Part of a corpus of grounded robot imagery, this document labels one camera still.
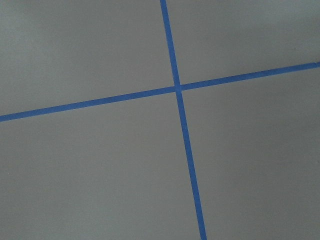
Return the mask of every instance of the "gray floor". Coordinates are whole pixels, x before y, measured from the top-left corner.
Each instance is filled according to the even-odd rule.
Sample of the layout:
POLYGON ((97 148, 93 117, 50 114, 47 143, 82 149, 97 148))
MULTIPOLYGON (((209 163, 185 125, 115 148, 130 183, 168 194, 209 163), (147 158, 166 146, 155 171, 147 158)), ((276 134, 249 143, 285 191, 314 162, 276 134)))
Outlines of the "gray floor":
MULTIPOLYGON (((182 84, 320 61, 320 2, 167 0, 182 84)), ((160 2, 0 2, 0 115, 174 85, 160 2)), ((183 91, 208 240, 320 237, 320 68, 183 91)), ((199 240, 175 93, 0 122, 0 239, 199 240)))

